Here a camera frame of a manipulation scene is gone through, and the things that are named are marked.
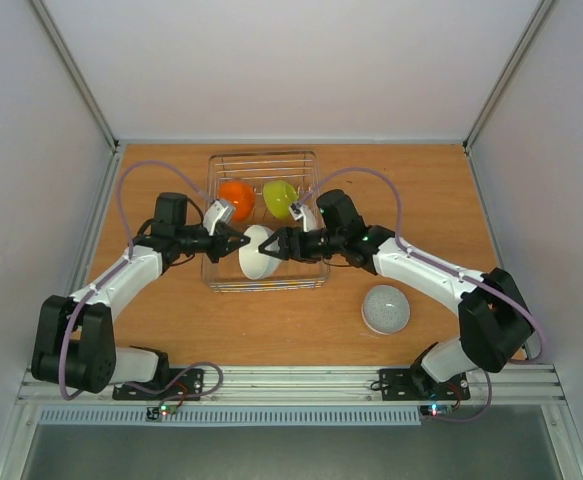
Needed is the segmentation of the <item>white bowl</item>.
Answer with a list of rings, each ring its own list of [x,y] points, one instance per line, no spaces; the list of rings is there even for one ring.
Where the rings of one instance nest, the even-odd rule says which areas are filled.
[[[239,265],[249,280],[262,280],[271,276],[280,266],[281,260],[259,252],[259,246],[269,239],[273,231],[263,225],[252,225],[244,235],[250,239],[238,250]]]

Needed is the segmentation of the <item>green bowl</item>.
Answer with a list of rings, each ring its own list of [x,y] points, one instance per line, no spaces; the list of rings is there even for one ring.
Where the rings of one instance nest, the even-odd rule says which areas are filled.
[[[265,183],[262,195],[269,212],[279,220],[285,220],[290,216],[289,207],[298,200],[295,188],[284,180]]]

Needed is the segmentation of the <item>orange bowl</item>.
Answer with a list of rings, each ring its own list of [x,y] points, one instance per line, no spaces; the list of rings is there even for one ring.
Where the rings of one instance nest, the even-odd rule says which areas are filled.
[[[255,192],[245,182],[230,180],[222,182],[218,189],[221,199],[227,200],[235,208],[233,219],[237,222],[246,221],[255,205]]]

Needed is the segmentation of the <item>grey patterned bowl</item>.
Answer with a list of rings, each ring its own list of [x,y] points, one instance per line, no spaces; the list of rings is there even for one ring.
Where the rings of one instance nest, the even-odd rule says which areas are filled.
[[[411,309],[401,290],[390,285],[377,285],[365,295],[361,314],[370,330],[382,335],[393,335],[408,325]]]

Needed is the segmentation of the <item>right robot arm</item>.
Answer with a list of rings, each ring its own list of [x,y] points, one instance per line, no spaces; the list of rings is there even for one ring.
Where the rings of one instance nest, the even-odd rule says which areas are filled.
[[[530,313],[512,276],[443,261],[379,225],[368,225],[351,198],[336,189],[320,195],[323,227],[282,227],[258,242],[261,254],[317,263],[334,255],[373,275],[396,280],[437,301],[459,321],[457,337],[425,349],[409,368],[420,398],[439,393],[452,377],[481,369],[498,373],[532,336]]]

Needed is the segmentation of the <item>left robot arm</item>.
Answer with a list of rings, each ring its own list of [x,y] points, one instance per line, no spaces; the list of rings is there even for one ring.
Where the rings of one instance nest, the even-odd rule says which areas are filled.
[[[127,382],[150,398],[170,391],[173,375],[160,365],[163,354],[117,347],[115,320],[145,287],[182,260],[204,254],[216,263],[249,242],[230,225],[235,213],[230,202],[213,201],[197,224],[186,222],[189,203],[184,194],[160,194],[152,218],[114,265],[72,294],[43,302],[30,367],[34,379],[58,385],[66,399]]]

